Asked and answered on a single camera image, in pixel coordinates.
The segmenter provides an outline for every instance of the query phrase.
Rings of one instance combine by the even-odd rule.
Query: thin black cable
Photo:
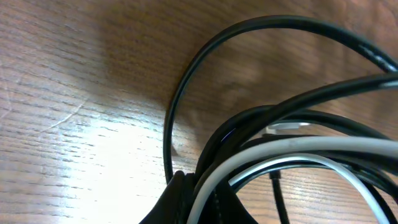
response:
[[[275,171],[269,174],[269,178],[272,181],[272,189],[274,191],[274,198],[276,209],[278,211],[279,219],[281,223],[289,224],[289,217],[287,216],[287,210],[284,202],[284,197],[282,195],[282,189],[280,187],[279,179],[280,179],[280,172]]]
[[[232,25],[215,35],[199,50],[196,56],[194,56],[193,60],[185,70],[172,101],[170,102],[170,107],[165,117],[163,144],[164,168],[167,183],[173,176],[171,144],[175,112],[184,89],[194,71],[197,69],[199,64],[201,64],[204,58],[224,41],[244,32],[267,28],[298,29],[323,35],[353,49],[385,72],[393,72],[398,68],[398,64],[391,59],[390,56],[362,37],[359,37],[348,30],[334,26],[333,24],[317,21],[315,19],[302,16],[264,16]]]

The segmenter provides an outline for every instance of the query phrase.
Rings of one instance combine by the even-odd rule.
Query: black fabric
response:
[[[193,174],[176,171],[163,194],[140,224],[186,223],[193,192]]]

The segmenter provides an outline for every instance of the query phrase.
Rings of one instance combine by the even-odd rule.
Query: gray cable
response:
[[[232,170],[239,166],[266,156],[319,149],[368,152],[398,159],[398,142],[383,139],[316,136],[290,138],[260,144],[230,157],[209,175],[193,203],[187,223],[198,223],[201,211],[213,189],[222,178],[226,177]],[[388,223],[386,216],[383,214],[382,210],[380,211],[381,212],[375,213],[377,219],[381,223]]]

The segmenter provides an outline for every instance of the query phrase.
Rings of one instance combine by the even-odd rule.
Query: scratch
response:
[[[65,118],[63,118],[62,120],[58,121],[57,123],[51,125],[50,127],[41,130],[39,133],[43,133],[43,132],[45,132],[45,131],[48,131],[49,129],[52,129],[52,128],[54,128],[54,127],[56,127],[56,126],[62,124],[62,123],[67,122],[73,115],[75,115],[75,114],[77,114],[77,112],[79,112],[80,108],[81,108],[86,102],[87,102],[87,99],[86,99],[84,102],[82,102],[78,107],[76,107],[75,110],[74,110],[70,115],[66,116]]]

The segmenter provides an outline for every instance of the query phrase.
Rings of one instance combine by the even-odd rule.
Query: wooden surface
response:
[[[394,0],[0,1],[0,222],[138,223],[165,187],[162,131],[172,93],[196,51],[222,29],[263,15],[310,16],[397,58],[396,12]],[[205,60],[188,87],[174,129],[174,168],[194,171],[212,132],[242,110],[379,72],[314,34],[239,35]],[[395,91],[316,109],[398,138]],[[282,175],[292,223],[376,222],[336,174]],[[267,177],[238,195],[259,222],[279,222]]]

